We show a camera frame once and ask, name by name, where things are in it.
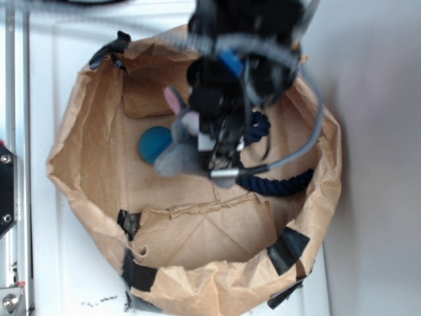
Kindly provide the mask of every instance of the screw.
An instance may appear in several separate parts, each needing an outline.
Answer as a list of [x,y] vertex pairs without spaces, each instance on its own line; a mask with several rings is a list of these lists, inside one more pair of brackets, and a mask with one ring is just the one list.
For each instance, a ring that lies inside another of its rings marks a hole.
[[3,155],[0,158],[1,162],[8,165],[12,161],[12,157],[10,155]]
[[9,214],[7,214],[7,215],[3,216],[3,220],[6,223],[9,223],[12,220],[12,217]]
[[3,306],[9,312],[14,311],[18,307],[18,302],[18,298],[13,294],[9,294],[3,298]]

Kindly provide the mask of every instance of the brown paper bag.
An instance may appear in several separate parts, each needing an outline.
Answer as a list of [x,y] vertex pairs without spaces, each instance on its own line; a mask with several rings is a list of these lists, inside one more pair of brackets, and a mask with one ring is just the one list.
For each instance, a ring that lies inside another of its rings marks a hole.
[[[186,70],[197,54],[152,38],[118,58],[126,70],[106,58],[79,73],[47,172],[132,293],[169,314],[240,315],[307,276],[341,191],[333,116],[325,110],[318,143],[306,155],[262,175],[281,180],[315,169],[307,190],[293,197],[224,190],[198,176],[159,178],[137,143],[146,129],[171,126],[162,89],[171,84],[187,97]],[[315,95],[296,79],[267,111],[267,161],[306,142],[316,111]],[[264,146],[249,146],[245,165],[256,165]],[[141,213],[132,241],[117,224],[120,210]]]

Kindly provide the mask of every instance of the blue ball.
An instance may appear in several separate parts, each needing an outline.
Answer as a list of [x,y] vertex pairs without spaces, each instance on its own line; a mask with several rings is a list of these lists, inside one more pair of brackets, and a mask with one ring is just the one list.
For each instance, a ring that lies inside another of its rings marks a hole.
[[139,152],[144,160],[152,164],[155,159],[172,143],[171,130],[155,126],[143,133],[139,141]]

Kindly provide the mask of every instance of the black electrical tape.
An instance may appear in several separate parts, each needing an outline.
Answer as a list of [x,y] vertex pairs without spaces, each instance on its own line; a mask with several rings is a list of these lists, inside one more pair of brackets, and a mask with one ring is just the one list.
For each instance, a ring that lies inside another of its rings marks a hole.
[[100,50],[98,50],[94,54],[94,56],[92,56],[91,60],[89,61],[89,67],[91,70],[94,70],[99,67],[105,55],[108,55],[109,53],[124,53],[124,50],[129,46],[129,43],[132,39],[129,34],[126,34],[121,31],[118,31],[117,36],[118,37],[115,41],[104,45]]
[[122,278],[129,288],[134,287],[140,291],[150,292],[157,273],[158,269],[138,265],[134,262],[133,253],[130,250],[126,251]]
[[285,227],[275,244],[266,249],[278,275],[284,274],[296,264],[309,241],[309,237]]
[[139,311],[148,311],[150,313],[162,313],[162,309],[137,297],[126,292],[127,297],[127,307],[124,308],[124,311],[128,311],[129,309],[139,310]]
[[122,70],[126,70],[126,66],[124,66],[123,62],[117,58],[116,55],[111,54],[111,60],[112,60],[112,64]]
[[118,217],[117,217],[117,224],[123,228],[124,232],[126,233],[127,240],[131,242],[136,235],[136,232],[139,230],[139,222],[141,213],[137,214],[129,214],[129,212],[121,209]]
[[283,291],[282,293],[278,294],[277,296],[268,300],[268,306],[271,309],[277,308],[281,303],[289,298],[289,296],[298,288],[303,287],[303,281],[299,281],[297,284],[294,284],[291,288]]

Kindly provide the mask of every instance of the gray cable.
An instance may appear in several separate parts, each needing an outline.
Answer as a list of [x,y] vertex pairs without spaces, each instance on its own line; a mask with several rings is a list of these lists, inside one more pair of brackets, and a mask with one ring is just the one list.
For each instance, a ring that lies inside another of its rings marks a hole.
[[218,36],[215,44],[215,51],[220,53],[229,49],[232,51],[254,53],[264,56],[284,65],[293,72],[297,72],[299,65],[299,59],[296,55],[291,53],[289,48],[255,35],[227,34]]
[[297,158],[304,155],[306,152],[308,152],[311,147],[315,145],[317,142],[317,139],[322,131],[323,127],[323,118],[324,118],[324,106],[323,106],[323,100],[322,100],[322,92],[320,91],[319,87],[315,84],[314,80],[312,79],[312,76],[310,75],[309,71],[306,67],[302,67],[303,71],[303,78],[306,81],[306,83],[310,86],[310,88],[313,90],[314,94],[316,94],[316,97],[318,99],[318,110],[317,110],[317,116],[316,116],[316,122],[314,124],[313,131],[311,133],[311,136],[307,143],[298,149],[297,151],[293,152],[292,154],[274,162],[268,165],[268,169],[272,170],[275,168],[278,168],[280,166],[286,165],[287,163],[290,163]]

